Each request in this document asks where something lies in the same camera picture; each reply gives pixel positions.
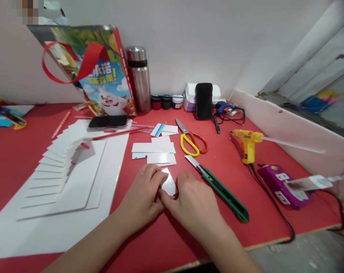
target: scissors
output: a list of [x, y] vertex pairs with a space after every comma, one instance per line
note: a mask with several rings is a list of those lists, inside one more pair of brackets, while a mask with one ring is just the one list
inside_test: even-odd
[[[181, 139], [180, 139], [180, 145], [181, 145], [182, 151], [184, 151], [185, 154], [191, 155], [191, 156], [193, 156], [193, 157], [196, 157], [196, 156], [198, 156], [200, 153], [202, 153], [202, 154], [207, 153], [207, 151], [209, 150], [209, 147], [208, 147], [208, 145], [207, 145], [207, 142], [205, 141], [205, 139], [204, 139], [202, 136], [200, 136], [200, 135], [198, 135], [198, 134], [196, 134], [196, 133], [194, 133], [194, 132], [189, 132], [189, 131], [186, 129], [186, 127], [185, 127], [178, 119], [176, 119], [176, 123], [177, 123], [178, 127], [181, 129], [181, 131], [183, 132], [183, 134], [181, 135]], [[189, 135], [191, 136], [192, 141], [186, 137], [186, 134], [189, 134]], [[205, 150], [204, 150], [204, 151], [202, 151], [202, 150], [197, 146], [195, 137], [201, 139], [202, 142], [205, 144]], [[184, 140], [184, 139], [187, 141], [188, 144], [191, 145], [192, 148], [194, 148], [194, 150], [196, 151], [195, 154], [192, 154], [192, 153], [190, 153], [189, 151], [187, 151], [187, 150], [185, 149], [185, 147], [183, 146], [183, 140]]]

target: yellow scissors handle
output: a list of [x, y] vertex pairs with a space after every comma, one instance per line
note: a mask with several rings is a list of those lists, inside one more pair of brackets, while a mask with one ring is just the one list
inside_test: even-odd
[[[184, 146], [183, 146], [183, 139], [185, 139], [185, 140], [187, 141], [187, 143], [190, 144], [192, 148], [194, 148], [194, 150], [196, 151], [196, 154], [192, 154], [192, 153], [190, 153], [189, 151], [187, 151], [187, 150], [184, 148]], [[193, 157], [196, 157], [196, 156], [198, 156], [198, 155], [200, 154], [199, 149], [196, 147], [196, 145], [195, 145], [191, 140], [189, 140], [189, 139], [186, 137], [185, 134], [182, 134], [182, 135], [181, 135], [180, 145], [181, 145], [182, 151], [184, 151], [185, 154], [187, 154], [187, 155], [191, 155], [191, 156], [193, 156]]]

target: smartphone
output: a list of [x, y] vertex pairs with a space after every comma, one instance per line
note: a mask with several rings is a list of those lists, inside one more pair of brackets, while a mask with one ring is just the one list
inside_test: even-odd
[[113, 126], [125, 126], [128, 120], [127, 116], [101, 116], [91, 119], [89, 128], [105, 128]]
[[213, 85], [198, 83], [195, 88], [196, 118], [210, 119], [213, 116]]

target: floor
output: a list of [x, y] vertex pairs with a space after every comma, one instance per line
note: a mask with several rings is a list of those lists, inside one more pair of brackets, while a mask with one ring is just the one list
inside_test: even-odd
[[[344, 273], [344, 237], [330, 231], [301, 235], [287, 245], [273, 245], [248, 252], [265, 273]], [[219, 272], [206, 264], [184, 273]]]

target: black cable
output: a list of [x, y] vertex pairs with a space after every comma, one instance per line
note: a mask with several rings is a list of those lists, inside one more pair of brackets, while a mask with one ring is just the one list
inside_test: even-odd
[[249, 166], [252, 169], [252, 172], [256, 178], [256, 180], [258, 181], [259, 185], [262, 187], [262, 189], [265, 191], [265, 193], [268, 195], [268, 197], [271, 199], [272, 203], [274, 204], [274, 206], [276, 207], [278, 213], [282, 216], [283, 220], [285, 220], [285, 222], [287, 223], [287, 225], [289, 226], [290, 230], [291, 230], [291, 237], [290, 239], [288, 239], [287, 241], [281, 242], [280, 244], [287, 244], [287, 243], [291, 243], [293, 240], [295, 240], [296, 238], [296, 234], [295, 234], [295, 230], [294, 228], [291, 226], [290, 222], [286, 219], [286, 217], [283, 215], [281, 209], [279, 208], [279, 206], [277, 205], [275, 199], [272, 197], [272, 195], [270, 194], [270, 192], [266, 189], [266, 187], [263, 185], [263, 183], [260, 181], [260, 179], [257, 176], [256, 170], [254, 169], [254, 165], [253, 163], [250, 163]]
[[338, 197], [336, 197], [335, 194], [331, 193], [330, 191], [326, 191], [326, 190], [316, 190], [316, 191], [326, 192], [326, 193], [328, 193], [328, 194], [330, 194], [336, 198], [336, 200], [338, 201], [338, 204], [339, 204], [339, 212], [340, 212], [340, 219], [342, 221], [342, 227], [337, 228], [337, 229], [328, 229], [328, 230], [329, 231], [343, 231], [344, 230], [344, 207], [343, 207], [342, 201], [340, 201], [340, 199]]
[[[241, 112], [241, 114], [243, 115], [243, 117], [242, 118], [231, 118], [229, 114], [235, 110], [239, 110]], [[217, 113], [215, 113], [211, 117], [211, 121], [213, 123], [215, 123], [214, 116], [221, 119], [221, 122], [218, 122], [218, 124], [222, 124], [224, 121], [232, 121], [238, 125], [243, 125], [245, 123], [245, 111], [243, 108], [240, 108], [240, 107], [234, 107], [232, 110], [226, 112], [225, 114], [222, 114], [221, 116], [219, 116]]]

